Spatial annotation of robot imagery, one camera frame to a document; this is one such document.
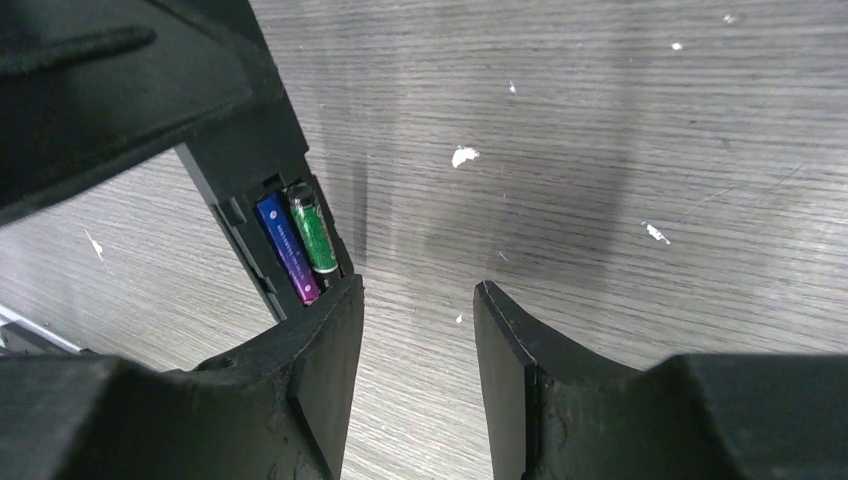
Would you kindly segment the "blue purple battery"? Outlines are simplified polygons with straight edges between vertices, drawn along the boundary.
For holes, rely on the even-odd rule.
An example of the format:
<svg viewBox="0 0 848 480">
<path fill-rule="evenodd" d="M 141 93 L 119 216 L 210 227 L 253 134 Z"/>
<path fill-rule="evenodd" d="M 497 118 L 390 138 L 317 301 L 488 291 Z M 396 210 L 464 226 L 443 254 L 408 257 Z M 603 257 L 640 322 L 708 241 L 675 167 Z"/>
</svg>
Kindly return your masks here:
<svg viewBox="0 0 848 480">
<path fill-rule="evenodd" d="M 280 195 L 273 192 L 256 203 L 255 212 L 301 304 L 311 305 L 319 298 L 320 289 L 288 208 Z"/>
</svg>

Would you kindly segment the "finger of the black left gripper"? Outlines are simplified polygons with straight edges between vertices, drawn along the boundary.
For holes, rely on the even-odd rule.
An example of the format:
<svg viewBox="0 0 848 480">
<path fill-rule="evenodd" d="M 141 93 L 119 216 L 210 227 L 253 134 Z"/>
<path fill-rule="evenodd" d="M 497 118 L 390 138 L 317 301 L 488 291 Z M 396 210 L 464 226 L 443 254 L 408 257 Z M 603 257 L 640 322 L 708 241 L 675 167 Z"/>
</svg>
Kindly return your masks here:
<svg viewBox="0 0 848 480">
<path fill-rule="evenodd" d="M 1 221 L 279 97 L 246 1 L 5 1 Z"/>
</svg>

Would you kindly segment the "green black battery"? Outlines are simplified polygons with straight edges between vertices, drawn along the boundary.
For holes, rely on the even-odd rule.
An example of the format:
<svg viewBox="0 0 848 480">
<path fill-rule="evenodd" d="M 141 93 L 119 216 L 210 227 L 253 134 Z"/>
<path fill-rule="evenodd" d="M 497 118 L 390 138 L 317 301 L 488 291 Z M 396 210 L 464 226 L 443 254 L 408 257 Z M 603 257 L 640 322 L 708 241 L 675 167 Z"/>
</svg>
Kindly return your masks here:
<svg viewBox="0 0 848 480">
<path fill-rule="evenodd" d="M 301 182 L 290 186 L 286 195 L 312 269 L 324 275 L 337 271 L 338 260 L 314 189 Z"/>
</svg>

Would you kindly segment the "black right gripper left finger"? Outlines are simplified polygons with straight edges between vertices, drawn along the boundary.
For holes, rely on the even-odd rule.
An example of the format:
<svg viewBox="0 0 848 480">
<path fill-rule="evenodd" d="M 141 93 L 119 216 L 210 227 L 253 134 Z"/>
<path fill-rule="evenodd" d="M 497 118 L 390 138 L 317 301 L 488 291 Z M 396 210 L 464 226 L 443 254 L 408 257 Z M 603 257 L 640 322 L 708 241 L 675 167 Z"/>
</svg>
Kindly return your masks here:
<svg viewBox="0 0 848 480">
<path fill-rule="evenodd" d="M 1 361 L 5 479 L 337 479 L 360 276 L 191 371 L 109 355 Z"/>
</svg>

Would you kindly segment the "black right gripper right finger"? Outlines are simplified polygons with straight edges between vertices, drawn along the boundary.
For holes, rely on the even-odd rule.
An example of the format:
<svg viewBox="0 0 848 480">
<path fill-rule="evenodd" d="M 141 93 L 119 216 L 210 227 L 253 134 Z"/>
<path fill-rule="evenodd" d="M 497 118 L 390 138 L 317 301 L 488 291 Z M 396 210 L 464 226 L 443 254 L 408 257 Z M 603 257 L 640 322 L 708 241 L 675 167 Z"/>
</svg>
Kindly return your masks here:
<svg viewBox="0 0 848 480">
<path fill-rule="evenodd" d="M 843 355 L 682 354 L 640 371 L 497 284 L 474 291 L 497 479 L 843 479 Z"/>
</svg>

